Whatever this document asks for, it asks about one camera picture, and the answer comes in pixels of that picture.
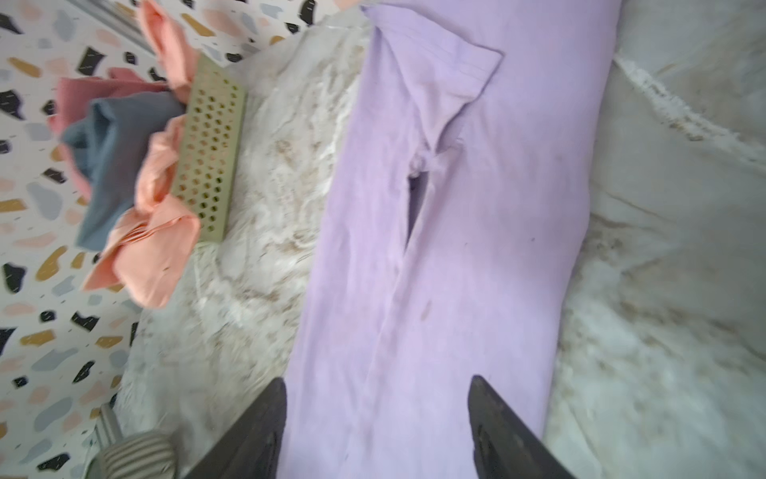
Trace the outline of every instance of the pink fabric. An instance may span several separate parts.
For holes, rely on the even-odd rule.
[[[184,123],[185,116],[178,116],[152,135],[136,182],[136,206],[115,225],[83,290],[125,284],[143,307],[168,303],[201,228],[199,218],[168,194]]]
[[[61,78],[56,87],[55,115],[47,119],[48,126],[56,135],[61,135],[72,123],[85,118],[88,105],[96,98],[119,98],[143,91],[165,91],[164,82],[148,83],[129,68],[110,68],[108,78]],[[90,183],[74,165],[69,147],[63,143],[58,147],[62,160],[67,164],[69,176],[83,197],[90,200]]]
[[[279,479],[475,478],[476,374],[542,434],[619,12],[365,9],[375,29],[285,375]]]
[[[154,0],[141,2],[138,21],[157,54],[157,61],[165,69],[170,87],[181,102],[187,103],[199,52],[186,42],[182,26]]]

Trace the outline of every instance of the perforated metal plate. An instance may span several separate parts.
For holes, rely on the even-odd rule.
[[[224,239],[246,98],[240,84],[200,56],[171,188],[202,221],[199,241]]]

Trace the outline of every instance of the blue-gray cloth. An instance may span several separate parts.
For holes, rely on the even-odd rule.
[[[184,111],[169,91],[99,98],[90,102],[84,119],[64,131],[61,140],[92,189],[77,246],[103,250],[119,217],[133,206],[149,137]]]

